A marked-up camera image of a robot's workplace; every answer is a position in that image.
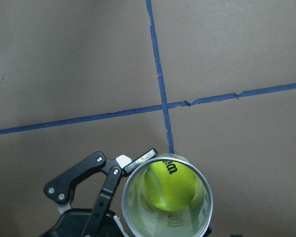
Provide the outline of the clear tennis ball can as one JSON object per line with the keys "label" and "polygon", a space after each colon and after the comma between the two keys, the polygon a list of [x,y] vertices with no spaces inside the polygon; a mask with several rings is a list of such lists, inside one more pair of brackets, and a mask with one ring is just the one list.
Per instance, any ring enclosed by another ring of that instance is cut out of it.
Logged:
{"label": "clear tennis ball can", "polygon": [[[190,205],[179,212],[156,209],[145,198],[144,173],[150,164],[162,160],[180,162],[197,175],[197,193]],[[212,190],[204,175],[177,154],[162,154],[141,164],[130,175],[122,195],[122,213],[136,237],[207,237],[212,232],[213,206]]]}

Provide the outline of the tennis ball Wilson print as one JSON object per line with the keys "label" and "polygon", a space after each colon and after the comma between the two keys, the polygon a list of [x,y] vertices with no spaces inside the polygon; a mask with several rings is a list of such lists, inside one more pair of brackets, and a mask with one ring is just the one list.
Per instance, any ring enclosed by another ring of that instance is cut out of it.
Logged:
{"label": "tennis ball Wilson print", "polygon": [[143,186],[145,198],[154,208],[179,212],[190,205],[197,193],[197,175],[180,162],[156,161],[146,169]]}

